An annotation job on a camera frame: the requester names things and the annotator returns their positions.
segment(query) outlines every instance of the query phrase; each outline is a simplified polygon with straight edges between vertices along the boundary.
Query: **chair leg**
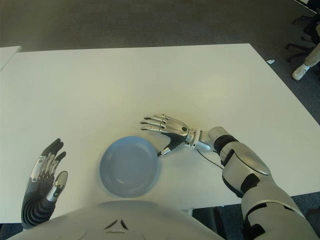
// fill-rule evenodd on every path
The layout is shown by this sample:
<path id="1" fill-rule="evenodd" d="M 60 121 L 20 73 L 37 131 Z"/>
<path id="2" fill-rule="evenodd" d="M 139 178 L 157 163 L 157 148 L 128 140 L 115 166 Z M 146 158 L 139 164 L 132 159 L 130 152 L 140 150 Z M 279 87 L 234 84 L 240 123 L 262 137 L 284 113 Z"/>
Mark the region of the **chair leg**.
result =
<path id="1" fill-rule="evenodd" d="M 310 16 L 304 16 L 304 15 L 302 15 L 302 16 L 296 18 L 295 20 L 293 20 L 293 22 L 292 22 L 291 24 L 296 24 L 297 21 L 309 21 L 309 22 L 311 22 L 312 19 L 313 19 L 313 18 L 310 17 Z"/>
<path id="2" fill-rule="evenodd" d="M 310 51 L 310 47 L 306 47 L 306 46 L 301 46 L 301 45 L 297 45 L 297 44 L 293 44 L 293 43 L 289 43 L 287 46 L 285 46 L 285 49 L 289 49 L 290 47 L 294 47 L 296 49 L 300 49 L 302 51 Z"/>
<path id="3" fill-rule="evenodd" d="M 309 55 L 309 52 L 297 53 L 297 54 L 295 54 L 295 55 L 292 55 L 292 56 L 288 57 L 288 58 L 286 59 L 286 61 L 287 61 L 287 62 L 290 62 L 292 59 L 295 59 L 295 58 L 298 58 L 298 57 L 307 56 L 307 55 Z"/>

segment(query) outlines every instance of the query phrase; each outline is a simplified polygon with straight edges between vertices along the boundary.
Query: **floor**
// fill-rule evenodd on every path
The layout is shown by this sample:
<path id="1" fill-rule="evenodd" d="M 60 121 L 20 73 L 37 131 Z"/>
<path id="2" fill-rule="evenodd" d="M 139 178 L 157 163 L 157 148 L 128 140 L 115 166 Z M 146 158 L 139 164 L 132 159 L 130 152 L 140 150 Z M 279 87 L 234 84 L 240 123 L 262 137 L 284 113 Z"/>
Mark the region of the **floor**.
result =
<path id="1" fill-rule="evenodd" d="M 312 13 L 293 0 L 1 0 L 0 10 L 0 47 L 24 52 L 250 43 L 275 60 L 270 67 L 320 124 L 320 77 L 311 69 L 294 81 L 303 58 L 286 61 L 299 52 L 284 49 L 287 43 L 312 46 L 300 39 L 305 23 L 291 24 Z M 302 208 L 320 205 L 320 193 L 301 198 Z M 238 226 L 239 210 L 224 207 L 222 218 L 233 216 Z M 234 226 L 232 219 L 226 225 Z"/>

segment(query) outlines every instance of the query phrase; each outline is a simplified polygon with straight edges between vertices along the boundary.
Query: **robotic hand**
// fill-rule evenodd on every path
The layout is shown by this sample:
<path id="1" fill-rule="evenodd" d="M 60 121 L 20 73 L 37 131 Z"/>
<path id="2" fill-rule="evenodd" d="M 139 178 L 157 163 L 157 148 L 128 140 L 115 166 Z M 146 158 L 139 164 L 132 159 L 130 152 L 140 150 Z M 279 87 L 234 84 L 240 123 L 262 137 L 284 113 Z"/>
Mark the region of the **robotic hand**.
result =
<path id="1" fill-rule="evenodd" d="M 141 127 L 141 130 L 160 133 L 170 138 L 170 143 L 158 153 L 158 157 L 168 154 L 182 143 L 187 147 L 197 148 L 203 152 L 215 151 L 208 131 L 189 128 L 182 121 L 173 117 L 164 114 L 145 116 L 140 123 L 148 125 Z"/>
<path id="2" fill-rule="evenodd" d="M 22 202 L 21 220 L 24 229 L 49 220 L 55 210 L 68 178 L 68 172 L 62 171 L 55 179 L 56 168 L 66 156 L 64 151 L 56 157 L 63 146 L 60 138 L 55 140 L 41 153 L 33 167 Z"/>

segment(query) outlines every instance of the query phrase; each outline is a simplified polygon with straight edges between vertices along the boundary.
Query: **white table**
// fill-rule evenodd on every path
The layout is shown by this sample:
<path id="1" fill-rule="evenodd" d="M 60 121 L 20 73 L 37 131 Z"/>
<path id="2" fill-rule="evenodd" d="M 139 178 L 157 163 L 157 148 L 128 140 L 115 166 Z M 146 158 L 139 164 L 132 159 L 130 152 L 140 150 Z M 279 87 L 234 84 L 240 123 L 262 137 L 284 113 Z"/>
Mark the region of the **white table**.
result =
<path id="1" fill-rule="evenodd" d="M 65 142 L 67 186 L 53 216 L 119 200 L 100 182 L 107 147 L 141 136 L 160 150 L 165 136 L 140 130 L 166 113 L 189 127 L 223 126 L 265 161 L 290 195 L 320 190 L 320 127 L 249 44 L 17 53 L 0 81 L 0 222 L 20 221 L 27 179 L 42 149 Z M 205 154 L 217 163 L 212 153 Z M 154 187 L 135 197 L 179 209 L 240 203 L 221 169 L 181 147 L 161 157 Z"/>

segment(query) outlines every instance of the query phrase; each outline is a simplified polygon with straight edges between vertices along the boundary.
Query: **person's leg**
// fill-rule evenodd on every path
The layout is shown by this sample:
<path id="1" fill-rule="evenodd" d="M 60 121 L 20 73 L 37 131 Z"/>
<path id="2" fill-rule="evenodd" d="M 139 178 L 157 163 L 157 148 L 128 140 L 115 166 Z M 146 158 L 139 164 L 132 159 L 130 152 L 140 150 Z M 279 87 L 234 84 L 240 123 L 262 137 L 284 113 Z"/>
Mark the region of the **person's leg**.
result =
<path id="1" fill-rule="evenodd" d="M 319 61 L 320 61 L 320 43 L 305 58 L 304 65 L 311 68 L 315 66 Z"/>
<path id="2" fill-rule="evenodd" d="M 318 24 L 315 29 L 320 37 L 320 24 Z M 320 62 L 320 43 L 305 58 L 304 64 L 299 66 L 292 73 L 292 77 L 297 81 L 300 80 L 306 74 L 309 68 L 315 66 L 318 62 Z"/>

